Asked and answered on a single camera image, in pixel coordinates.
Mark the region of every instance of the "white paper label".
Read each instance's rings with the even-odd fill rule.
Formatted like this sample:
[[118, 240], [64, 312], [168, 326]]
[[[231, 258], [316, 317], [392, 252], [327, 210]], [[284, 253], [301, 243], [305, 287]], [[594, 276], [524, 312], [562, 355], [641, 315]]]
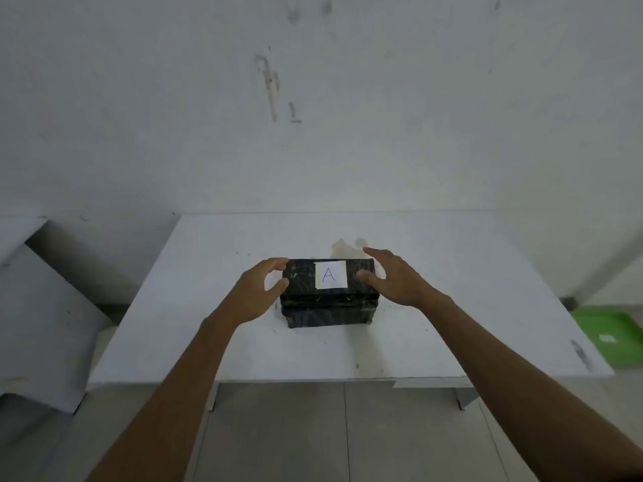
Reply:
[[346, 261], [315, 262], [315, 289], [348, 287]]
[[616, 339], [612, 335], [599, 335], [599, 340], [606, 343], [616, 343]]

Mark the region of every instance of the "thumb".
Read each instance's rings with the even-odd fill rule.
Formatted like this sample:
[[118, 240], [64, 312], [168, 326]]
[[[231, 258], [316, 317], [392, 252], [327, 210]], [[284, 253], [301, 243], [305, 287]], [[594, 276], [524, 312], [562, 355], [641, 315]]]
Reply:
[[368, 284], [378, 292], [382, 292], [382, 289], [385, 287], [385, 281], [374, 275], [373, 272], [370, 272], [369, 270], [358, 270], [357, 276], [360, 281]]
[[277, 284], [275, 284], [268, 290], [268, 293], [272, 298], [272, 301], [276, 301], [277, 298], [285, 292], [285, 290], [288, 288], [288, 284], [289, 284], [288, 279], [286, 279], [285, 277], [282, 277], [277, 281]]

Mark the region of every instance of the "hand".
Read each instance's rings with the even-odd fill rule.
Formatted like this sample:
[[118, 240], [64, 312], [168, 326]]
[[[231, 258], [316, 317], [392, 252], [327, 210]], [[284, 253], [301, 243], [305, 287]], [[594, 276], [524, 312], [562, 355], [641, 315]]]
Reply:
[[288, 279], [282, 277], [266, 291], [266, 276], [273, 270], [284, 270], [287, 262], [284, 257], [266, 259], [245, 271], [214, 313], [224, 315], [235, 326], [260, 317], [288, 287]]
[[364, 247], [364, 251], [384, 267], [386, 279], [381, 279], [368, 270], [358, 270], [358, 279], [373, 287], [386, 299], [399, 305], [419, 308], [422, 301], [441, 295], [399, 255], [370, 247]]

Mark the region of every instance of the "forearm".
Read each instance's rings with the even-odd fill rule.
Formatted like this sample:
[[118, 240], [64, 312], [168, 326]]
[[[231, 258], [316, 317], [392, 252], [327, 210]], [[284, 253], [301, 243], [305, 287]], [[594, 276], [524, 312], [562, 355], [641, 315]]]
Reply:
[[625, 480], [643, 453], [613, 425], [497, 340], [451, 298], [420, 307], [542, 481]]
[[215, 311], [89, 481], [181, 481], [223, 353], [235, 331]]

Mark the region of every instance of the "left hand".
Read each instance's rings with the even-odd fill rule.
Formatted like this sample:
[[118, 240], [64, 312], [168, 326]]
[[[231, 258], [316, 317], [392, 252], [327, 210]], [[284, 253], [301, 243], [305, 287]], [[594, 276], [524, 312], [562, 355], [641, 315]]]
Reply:
[[282, 277], [266, 291], [266, 276], [273, 270], [284, 270], [287, 262], [288, 259], [284, 257], [266, 259], [245, 271], [232, 291], [221, 301], [215, 314], [224, 315], [235, 326], [260, 317], [288, 287], [288, 279]]

